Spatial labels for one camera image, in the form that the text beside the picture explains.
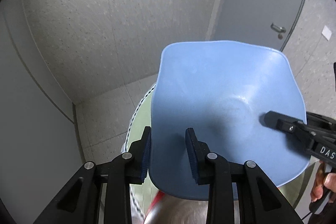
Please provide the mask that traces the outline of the right hand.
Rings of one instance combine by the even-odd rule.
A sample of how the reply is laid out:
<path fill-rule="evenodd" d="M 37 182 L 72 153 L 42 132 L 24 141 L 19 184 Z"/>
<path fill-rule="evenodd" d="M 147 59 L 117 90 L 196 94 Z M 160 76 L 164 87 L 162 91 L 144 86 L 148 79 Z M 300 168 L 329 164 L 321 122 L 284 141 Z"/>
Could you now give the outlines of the right hand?
<path fill-rule="evenodd" d="M 310 193 L 311 202 L 316 202 L 323 195 L 323 187 L 331 190 L 333 193 L 330 196 L 329 203 L 335 201 L 335 192 L 336 192 L 336 174 L 335 173 L 324 173 L 325 163 L 320 161 L 319 168 L 315 175 L 314 184 Z"/>

